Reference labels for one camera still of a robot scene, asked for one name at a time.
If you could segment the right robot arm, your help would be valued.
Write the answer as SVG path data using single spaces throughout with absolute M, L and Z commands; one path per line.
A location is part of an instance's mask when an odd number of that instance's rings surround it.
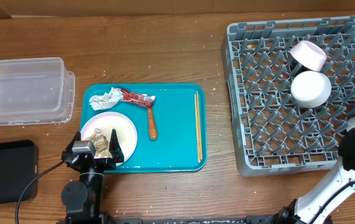
M 331 83 L 320 72 L 326 55 L 311 43 L 293 49 L 293 57 L 308 71 L 293 79 L 290 91 L 300 106 L 314 108 L 326 102 Z M 266 223 L 324 223 L 328 215 L 355 193 L 355 117 L 349 119 L 347 133 L 338 148 L 338 160 L 323 179 L 306 195 L 295 199 Z

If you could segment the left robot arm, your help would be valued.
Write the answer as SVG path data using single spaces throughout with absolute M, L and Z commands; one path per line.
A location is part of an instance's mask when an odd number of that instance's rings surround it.
M 95 145 L 90 140 L 81 140 L 80 132 L 62 152 L 67 167 L 80 173 L 80 179 L 67 184 L 61 193 L 66 208 L 65 223 L 115 223 L 109 213 L 101 211 L 104 172 L 114 170 L 117 163 L 124 161 L 115 130 L 112 130 L 110 140 L 108 151 L 111 157 L 95 158 Z

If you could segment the orange carrot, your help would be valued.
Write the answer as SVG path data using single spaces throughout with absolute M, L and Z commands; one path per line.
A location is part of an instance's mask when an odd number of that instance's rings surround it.
M 147 117 L 148 117 L 148 124 L 149 124 L 149 137 L 151 140 L 155 141 L 158 137 L 158 132 L 157 132 L 157 127 L 156 127 L 152 108 L 147 109 Z

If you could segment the red snack wrapper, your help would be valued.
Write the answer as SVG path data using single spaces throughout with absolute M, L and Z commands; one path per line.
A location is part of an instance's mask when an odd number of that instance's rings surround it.
M 123 95 L 123 102 L 132 103 L 144 108 L 151 108 L 155 101 L 155 96 L 152 95 L 134 93 L 125 89 L 121 89 L 121 93 Z

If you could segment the wooden chopstick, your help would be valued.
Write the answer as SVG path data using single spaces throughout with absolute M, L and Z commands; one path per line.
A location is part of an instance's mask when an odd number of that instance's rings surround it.
M 196 150 L 197 150 L 197 162 L 200 163 L 200 137 L 199 137 L 199 130 L 198 130 L 198 103 L 196 100 L 196 93 L 194 94 L 194 104 L 195 104 L 195 128 L 196 128 Z
M 197 122 L 197 138 L 198 138 L 198 162 L 201 162 L 203 159 L 202 153 L 202 140 L 201 140 L 201 119 L 200 119 L 200 104 L 199 104 L 199 92 L 196 92 L 195 95 L 196 103 L 196 122 Z

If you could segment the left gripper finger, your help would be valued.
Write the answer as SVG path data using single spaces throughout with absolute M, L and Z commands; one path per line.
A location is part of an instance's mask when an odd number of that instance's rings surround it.
M 124 159 L 124 154 L 119 145 L 118 136 L 115 129 L 113 129 L 111 132 L 109 152 L 111 153 L 113 159 Z
M 63 153 L 72 152 L 72 148 L 73 148 L 74 143 L 76 141 L 80 141 L 80 140 L 81 140 L 81 133 L 79 131 L 77 131 L 76 134 L 74 135 L 73 139 L 70 141 L 68 146 L 63 151 Z

